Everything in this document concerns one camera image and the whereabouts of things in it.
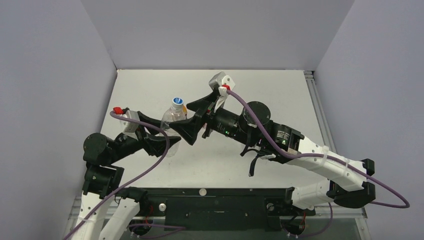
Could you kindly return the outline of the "white bottle cap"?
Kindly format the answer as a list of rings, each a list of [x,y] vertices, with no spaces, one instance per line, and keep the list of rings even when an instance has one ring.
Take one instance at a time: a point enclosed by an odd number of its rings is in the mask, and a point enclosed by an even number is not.
[[[200,195],[200,196],[206,196],[206,194],[207,194],[207,190],[206,190],[205,188],[201,188],[201,189],[198,191],[198,193],[199,193],[199,195]]]

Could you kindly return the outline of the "orange blue label bottle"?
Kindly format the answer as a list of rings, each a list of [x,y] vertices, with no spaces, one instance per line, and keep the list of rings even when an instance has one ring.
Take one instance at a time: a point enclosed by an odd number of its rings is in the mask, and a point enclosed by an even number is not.
[[[182,105],[182,113],[183,113],[183,116],[181,117],[181,119],[182,120],[186,120],[188,117],[187,117],[187,115],[188,115],[188,111],[187,111],[187,108],[186,108],[186,106],[185,105]]]

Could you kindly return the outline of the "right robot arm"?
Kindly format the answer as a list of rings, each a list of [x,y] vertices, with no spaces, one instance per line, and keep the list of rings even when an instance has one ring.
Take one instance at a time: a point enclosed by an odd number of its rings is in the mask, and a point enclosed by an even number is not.
[[[374,162],[355,161],[320,146],[300,131],[271,120],[269,108],[262,102],[243,104],[241,114],[219,106],[221,95],[217,90],[187,105],[194,116],[170,123],[189,145],[193,145],[201,129],[203,138],[212,132],[220,133],[241,144],[243,152],[257,152],[258,158],[280,164],[304,168],[323,177],[309,185],[294,187],[282,199],[283,209],[294,214],[299,209],[312,209],[325,203],[359,209],[376,199],[376,188],[367,178],[374,174]]]

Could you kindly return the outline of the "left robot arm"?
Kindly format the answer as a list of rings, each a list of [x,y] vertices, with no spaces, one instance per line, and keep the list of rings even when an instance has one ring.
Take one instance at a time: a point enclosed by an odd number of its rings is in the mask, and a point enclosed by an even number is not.
[[[131,184],[152,171],[181,137],[169,136],[160,120],[139,111],[115,107],[111,116],[124,122],[123,131],[111,139],[99,132],[83,143],[86,171],[75,227],[66,240],[118,240],[135,215],[149,209],[147,191]],[[139,150],[158,157],[145,172],[121,184],[124,168],[114,164]]]

